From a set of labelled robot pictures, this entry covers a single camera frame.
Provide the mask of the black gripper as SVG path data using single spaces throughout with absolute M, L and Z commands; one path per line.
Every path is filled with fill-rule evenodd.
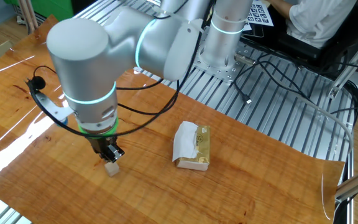
M 117 137 L 88 138 L 95 153 L 106 162 L 116 162 L 125 152 L 117 145 Z

